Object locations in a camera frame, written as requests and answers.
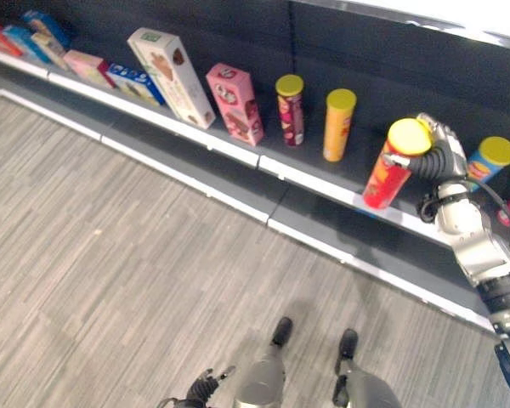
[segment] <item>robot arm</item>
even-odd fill
[[[427,114],[418,115],[417,120],[433,136],[431,151],[418,158],[384,158],[435,182],[434,193],[418,208],[420,216],[436,223],[468,282],[487,306],[490,322],[501,336],[495,351],[510,387],[510,247],[493,235],[489,219],[469,198],[467,161],[456,135]]]

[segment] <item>dark gray wall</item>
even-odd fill
[[[220,61],[250,71],[258,93],[272,94],[294,67],[306,82],[307,115],[320,115],[332,89],[351,88],[354,126],[371,131],[374,155],[390,123],[418,111],[451,125],[467,154],[486,136],[510,138],[506,48],[279,0],[10,0],[0,2],[0,20],[19,21],[27,9],[71,27],[73,48],[132,67],[126,40],[141,26],[180,35],[199,76]],[[510,197],[510,168],[492,184]]]

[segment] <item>can label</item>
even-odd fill
[[[378,209],[387,207],[393,201],[411,174],[402,167],[387,164],[382,158],[384,153],[398,152],[387,140],[385,141],[363,193],[366,205]]]
[[[298,146],[304,140],[302,95],[278,95],[281,128],[286,145]]]

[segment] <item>black cable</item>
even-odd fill
[[[510,221],[510,209],[508,208],[507,203],[486,183],[483,181],[479,181],[476,178],[472,177],[466,177],[466,178],[457,178],[459,181],[462,181],[463,183],[465,181],[469,183],[476,184],[479,188],[481,188],[483,191],[485,191],[496,203],[497,206],[506,214],[508,221]]]

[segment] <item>shelf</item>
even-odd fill
[[[362,168],[362,161],[355,164],[352,160],[348,166],[337,167],[327,163],[315,147],[315,138],[307,141],[307,146],[312,147],[308,149],[289,149],[281,138],[267,138],[256,149],[260,169],[264,170],[258,171],[241,161],[215,155],[206,146],[193,144],[150,122],[2,64],[0,95],[74,128],[447,314],[490,330],[485,307],[468,285],[451,250],[425,240],[425,236],[420,238],[409,229],[395,228],[408,219],[407,211],[393,209],[397,212],[396,219],[392,218],[392,211],[384,212],[389,224],[376,219],[382,214],[374,217],[367,213],[358,202],[360,194],[356,192],[362,189],[361,177],[344,177],[341,173],[357,173],[355,166]],[[311,120],[307,123],[319,126]],[[277,121],[270,120],[267,131],[276,134],[277,126]],[[366,137],[362,129],[355,132],[351,137]],[[352,144],[351,148],[358,149],[356,145],[363,144]],[[358,156],[354,151],[351,153],[352,158]],[[269,168],[270,160],[282,166],[279,172]],[[304,174],[298,169],[302,165],[307,168]],[[289,171],[282,174],[284,179],[297,177],[290,181],[318,192],[325,188],[323,182],[326,182],[331,189],[326,194],[336,195],[329,200],[280,181],[274,174],[282,173],[284,166]],[[356,209],[341,205],[346,200],[352,200]],[[407,201],[402,205],[409,210]]]
[[[47,79],[48,76],[48,67],[32,59],[14,57],[0,52],[0,62],[34,77]]]
[[[34,72],[38,72],[27,68],[32,62],[19,59],[19,64],[15,64],[16,60],[0,53],[0,65],[7,65],[29,75],[35,75]],[[241,141],[232,139],[220,118],[208,130],[200,130],[175,119],[173,113],[166,106],[155,107],[143,101],[131,99],[117,89],[105,89],[85,83],[75,74],[62,71],[57,67],[49,66],[45,78],[53,85],[68,89],[83,97],[108,105],[113,110],[127,113],[165,129],[170,134],[175,135],[178,140],[187,139],[195,142],[204,146],[207,150],[218,152],[242,165],[258,168],[263,172],[273,174],[278,179],[286,180],[340,204],[362,211],[370,217],[379,218],[410,233],[447,246],[435,225],[425,224],[416,213],[417,203],[421,200],[424,192],[432,189],[431,184],[411,179],[400,191],[391,207],[385,210],[373,210],[365,205],[361,194],[370,174],[374,157],[377,156],[377,152],[381,147],[381,135],[376,135],[375,138],[375,134],[371,130],[353,126],[343,160],[338,163],[330,163],[323,158],[321,153],[323,137],[320,133],[324,128],[324,115],[320,113],[322,109],[320,106],[317,107],[318,114],[311,114],[306,117],[308,137],[305,138],[304,143],[297,148],[290,148],[285,146],[282,140],[280,124],[275,113],[274,95],[258,95],[266,136],[260,145],[251,147]],[[62,94],[56,89],[49,91],[48,104]],[[27,102],[22,100],[17,101],[28,105]],[[39,109],[38,104],[29,107],[34,110]],[[87,129],[80,127],[78,130],[88,134]],[[367,140],[377,140],[378,143],[366,143]],[[502,236],[507,237],[506,229],[496,225],[496,230]]]
[[[287,191],[269,227],[492,330],[485,306],[449,249],[296,187]]]
[[[177,120],[167,106],[152,106],[143,101],[134,100],[118,89],[101,88],[98,85],[82,82],[78,76],[56,67],[49,67],[48,80],[62,88],[113,106],[119,111],[136,116],[139,119],[157,125],[184,139],[206,146],[221,154],[234,158],[249,167],[256,167],[258,154],[230,142],[230,136],[224,124],[217,121],[212,130],[201,130]]]
[[[124,116],[102,143],[266,223],[287,184]]]
[[[266,224],[287,184],[105,105],[0,65],[0,96]]]

